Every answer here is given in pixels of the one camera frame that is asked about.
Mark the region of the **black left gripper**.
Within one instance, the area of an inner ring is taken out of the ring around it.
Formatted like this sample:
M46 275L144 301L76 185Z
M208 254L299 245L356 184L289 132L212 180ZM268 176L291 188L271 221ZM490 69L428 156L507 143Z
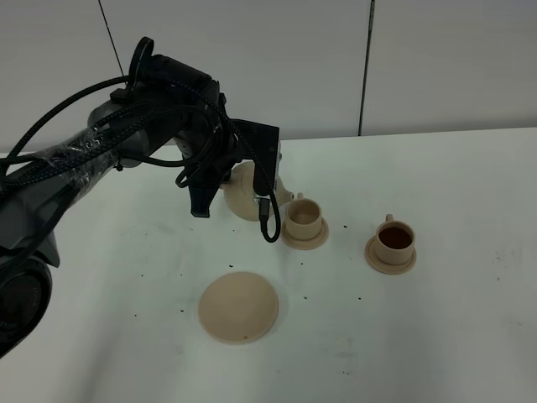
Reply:
M180 131L174 141L182 153L182 171L175 184L189 189L193 217L210 216L215 195L220 187L231 182L237 163L232 156L237 138L225 104L224 96L216 100L206 96L174 100L174 109L181 116Z

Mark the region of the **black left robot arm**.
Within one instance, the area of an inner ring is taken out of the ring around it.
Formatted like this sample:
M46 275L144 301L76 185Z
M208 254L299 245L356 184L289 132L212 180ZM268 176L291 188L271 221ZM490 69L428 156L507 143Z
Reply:
M24 146L75 102L109 89L85 128L62 144ZM175 141L176 183L190 211L207 217L220 184L240 160L239 131L218 81L163 55L139 51L125 76L98 82L49 110L1 160L1 351L19 345L43 318L60 256L54 230L67 210L111 170L160 165L154 153Z

